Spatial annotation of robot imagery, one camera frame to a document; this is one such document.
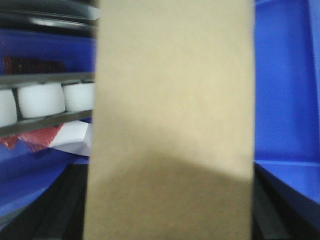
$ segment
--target blue plastic bin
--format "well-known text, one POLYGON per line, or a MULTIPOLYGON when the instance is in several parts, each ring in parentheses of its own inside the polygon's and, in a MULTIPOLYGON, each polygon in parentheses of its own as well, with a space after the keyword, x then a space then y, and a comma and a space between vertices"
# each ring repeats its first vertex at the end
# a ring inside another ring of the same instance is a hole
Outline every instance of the blue plastic bin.
POLYGON ((319 0, 255 2, 255 162, 320 231, 319 9, 319 0))
MULTIPOLYGON (((94 72, 95 53, 96 40, 91 38, 0 29, 0 58, 62 61, 69 73, 94 72)), ((0 75, 3 74, 1 60, 0 75)), ((13 150, 0 145, 0 216, 34 201, 68 163, 87 160, 50 148, 30 153, 20 141, 13 150)))

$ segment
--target white roller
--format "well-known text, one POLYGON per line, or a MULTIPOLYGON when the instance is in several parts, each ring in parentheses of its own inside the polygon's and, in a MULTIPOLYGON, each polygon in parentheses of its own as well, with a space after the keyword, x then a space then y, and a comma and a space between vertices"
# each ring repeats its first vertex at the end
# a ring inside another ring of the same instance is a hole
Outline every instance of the white roller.
POLYGON ((65 98, 60 83, 21 87, 18 102, 24 118, 50 116, 65 111, 65 98))
POLYGON ((67 111, 85 111, 94 108, 95 84, 79 83, 63 87, 67 111))
POLYGON ((0 127, 17 122, 16 102, 12 90, 0 90, 0 127))

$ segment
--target shelf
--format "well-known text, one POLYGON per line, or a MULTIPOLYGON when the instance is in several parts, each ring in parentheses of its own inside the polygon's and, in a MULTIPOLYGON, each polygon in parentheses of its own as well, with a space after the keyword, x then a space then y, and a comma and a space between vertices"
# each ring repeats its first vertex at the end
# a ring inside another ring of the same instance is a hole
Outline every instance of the shelf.
POLYGON ((86 119, 92 116, 92 111, 63 112, 60 114, 41 118, 32 118, 18 121, 17 123, 0 128, 0 137, 21 134, 37 129, 43 129, 75 120, 86 119))
POLYGON ((0 89, 13 89, 44 83, 72 84, 79 81, 93 82, 94 79, 94 72, 2 75, 0 76, 0 89))
MULTIPOLYGON (((44 83, 92 83, 94 82, 94 79, 94 72, 3 75, 0 76, 0 89, 15 89, 44 83)), ((13 91, 13 94, 15 95, 15 98, 17 98, 16 90, 13 91)), ((19 106, 17 106, 17 111, 18 122, 13 125, 1 127, 0 137, 47 128, 75 120, 90 118, 92 116, 92 111, 87 110, 80 112, 63 112, 52 116, 23 119, 20 114, 19 106)))

